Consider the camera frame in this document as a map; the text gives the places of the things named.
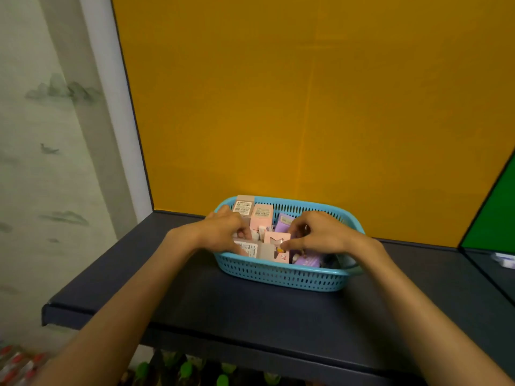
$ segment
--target dark shelf surface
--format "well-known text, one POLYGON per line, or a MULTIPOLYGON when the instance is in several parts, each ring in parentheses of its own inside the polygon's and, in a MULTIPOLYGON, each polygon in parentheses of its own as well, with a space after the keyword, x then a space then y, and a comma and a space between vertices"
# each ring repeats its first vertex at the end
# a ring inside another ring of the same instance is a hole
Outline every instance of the dark shelf surface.
POLYGON ((493 260, 491 252, 465 249, 467 256, 509 297, 515 304, 515 270, 504 268, 493 260))
MULTIPOLYGON (((173 227, 197 217, 152 213, 50 299, 43 324, 81 328, 173 227)), ((397 265, 515 376, 515 308, 460 253, 385 243, 397 265)), ((143 344, 327 384, 420 382, 369 277, 316 293, 239 279, 198 252, 172 283, 143 344)))

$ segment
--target person's right hand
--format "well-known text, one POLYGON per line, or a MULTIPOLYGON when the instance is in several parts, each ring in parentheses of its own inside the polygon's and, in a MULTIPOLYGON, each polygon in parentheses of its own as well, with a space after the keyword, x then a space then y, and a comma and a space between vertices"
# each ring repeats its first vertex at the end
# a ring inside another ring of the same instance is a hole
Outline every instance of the person's right hand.
POLYGON ((377 242, 322 211, 305 211, 293 220, 288 233, 292 239, 281 245, 287 251, 310 249, 320 253, 350 253, 359 257, 355 253, 360 242, 377 242))

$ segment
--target forearm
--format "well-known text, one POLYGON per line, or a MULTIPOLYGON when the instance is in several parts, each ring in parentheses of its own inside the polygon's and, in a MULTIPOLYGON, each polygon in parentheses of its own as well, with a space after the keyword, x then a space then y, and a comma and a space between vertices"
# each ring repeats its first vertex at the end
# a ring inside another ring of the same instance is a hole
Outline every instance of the forearm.
POLYGON ((181 238, 180 232, 169 232, 144 266, 48 365, 35 385, 116 384, 194 243, 194 239, 181 238))
POLYGON ((394 264, 382 245, 370 243, 363 247, 361 251, 368 253, 363 259, 364 268, 376 282, 429 385, 513 385, 394 264))

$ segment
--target person's left hand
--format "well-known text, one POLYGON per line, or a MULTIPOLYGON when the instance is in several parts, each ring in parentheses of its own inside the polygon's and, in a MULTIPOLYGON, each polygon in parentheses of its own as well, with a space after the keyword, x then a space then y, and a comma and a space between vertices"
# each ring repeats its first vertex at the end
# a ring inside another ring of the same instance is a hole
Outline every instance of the person's left hand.
POLYGON ((232 235, 238 233, 238 237, 251 240, 250 228, 243 221, 240 213, 232 212, 228 205, 220 207, 217 213, 209 213, 203 221, 190 225, 196 232, 198 247, 206 248, 211 252, 227 251, 248 256, 247 252, 234 242, 232 235))

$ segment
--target hand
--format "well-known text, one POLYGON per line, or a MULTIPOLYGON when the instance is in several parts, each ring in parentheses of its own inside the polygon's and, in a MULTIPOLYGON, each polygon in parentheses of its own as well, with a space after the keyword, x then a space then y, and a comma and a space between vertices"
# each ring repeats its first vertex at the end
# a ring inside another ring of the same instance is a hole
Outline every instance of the hand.
POLYGON ((356 244, 375 241, 340 223, 322 211, 305 211, 289 227, 292 239, 282 243, 285 250, 310 249, 321 253, 356 253, 356 244))
POLYGON ((240 213, 234 213, 229 206, 224 205, 217 213, 211 212, 200 222, 185 226, 195 232, 196 245, 211 252, 232 252, 248 256, 232 235, 238 233, 240 238, 252 239, 250 228, 243 221, 240 213))

